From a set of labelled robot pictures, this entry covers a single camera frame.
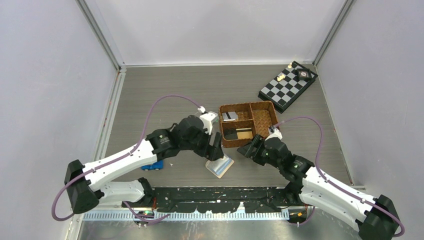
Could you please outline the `beige leather card holder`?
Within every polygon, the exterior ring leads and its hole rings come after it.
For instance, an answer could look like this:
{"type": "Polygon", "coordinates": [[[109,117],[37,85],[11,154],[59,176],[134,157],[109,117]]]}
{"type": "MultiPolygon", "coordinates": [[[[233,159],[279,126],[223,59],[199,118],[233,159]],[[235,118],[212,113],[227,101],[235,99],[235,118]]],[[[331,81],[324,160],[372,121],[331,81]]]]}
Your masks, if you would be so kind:
{"type": "Polygon", "coordinates": [[[207,170],[209,170],[218,179],[221,179],[228,169],[234,164],[234,160],[228,156],[219,158],[214,161],[208,160],[205,164],[207,170]]]}

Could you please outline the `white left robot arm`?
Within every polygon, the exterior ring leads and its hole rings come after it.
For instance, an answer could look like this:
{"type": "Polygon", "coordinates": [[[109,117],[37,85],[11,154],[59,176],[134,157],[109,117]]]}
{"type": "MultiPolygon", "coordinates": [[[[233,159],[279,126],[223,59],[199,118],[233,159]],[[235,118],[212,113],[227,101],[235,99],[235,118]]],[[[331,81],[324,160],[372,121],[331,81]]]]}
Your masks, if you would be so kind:
{"type": "Polygon", "coordinates": [[[192,151],[209,161],[222,159],[221,135],[212,137],[218,115],[206,112],[190,115],[170,128],[156,129],[141,142],[101,160],[81,163],[78,159],[67,166],[64,183],[74,214],[82,214],[108,202],[138,203],[148,207],[153,191],[145,178],[128,182],[115,179],[130,171],[175,157],[181,151],[192,151]]]}

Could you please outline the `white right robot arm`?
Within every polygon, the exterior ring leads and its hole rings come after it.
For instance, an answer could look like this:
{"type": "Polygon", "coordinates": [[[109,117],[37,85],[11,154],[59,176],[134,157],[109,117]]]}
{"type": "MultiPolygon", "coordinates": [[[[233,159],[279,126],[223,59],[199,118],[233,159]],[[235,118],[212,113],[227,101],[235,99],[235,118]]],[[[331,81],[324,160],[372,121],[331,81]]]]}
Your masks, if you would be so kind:
{"type": "Polygon", "coordinates": [[[301,202],[340,219],[363,240],[391,240],[400,227],[392,200],[360,192],[318,171],[314,163],[291,153],[278,137],[256,135],[237,151],[259,165],[271,165],[288,180],[285,198],[291,205],[301,202]]]}

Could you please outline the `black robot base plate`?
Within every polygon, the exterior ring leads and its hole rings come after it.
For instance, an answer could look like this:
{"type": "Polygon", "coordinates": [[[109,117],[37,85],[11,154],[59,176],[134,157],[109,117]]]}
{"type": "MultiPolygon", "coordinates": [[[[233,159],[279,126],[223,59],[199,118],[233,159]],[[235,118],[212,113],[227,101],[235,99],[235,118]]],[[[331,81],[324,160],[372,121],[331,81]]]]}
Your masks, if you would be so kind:
{"type": "Polygon", "coordinates": [[[305,204],[281,187],[155,187],[142,200],[129,202],[132,208],[154,208],[160,213],[277,213],[305,204]]]}

